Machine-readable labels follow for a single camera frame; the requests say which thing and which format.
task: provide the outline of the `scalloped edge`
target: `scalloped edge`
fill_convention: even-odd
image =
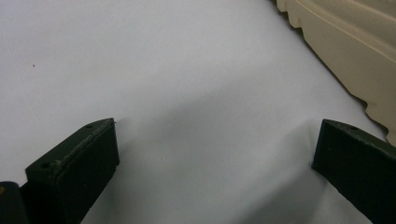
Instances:
[[[329,0],[277,0],[276,4],[281,12],[288,12],[291,26],[303,29],[305,41],[346,89],[367,103],[367,115],[389,130],[387,139],[396,146],[396,38],[389,43],[386,35],[392,29],[373,33],[366,24],[349,21],[346,13],[392,27],[396,18],[359,1],[343,0],[336,7]]]

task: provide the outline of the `white surface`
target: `white surface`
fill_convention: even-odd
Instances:
[[[384,139],[272,1],[1,1],[0,180],[114,117],[83,223],[370,223],[309,167],[323,118]]]

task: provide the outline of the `white table surface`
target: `white table surface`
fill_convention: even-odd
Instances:
[[[82,223],[370,223],[310,169],[321,120],[383,130],[267,0],[0,2],[0,180],[113,117]]]

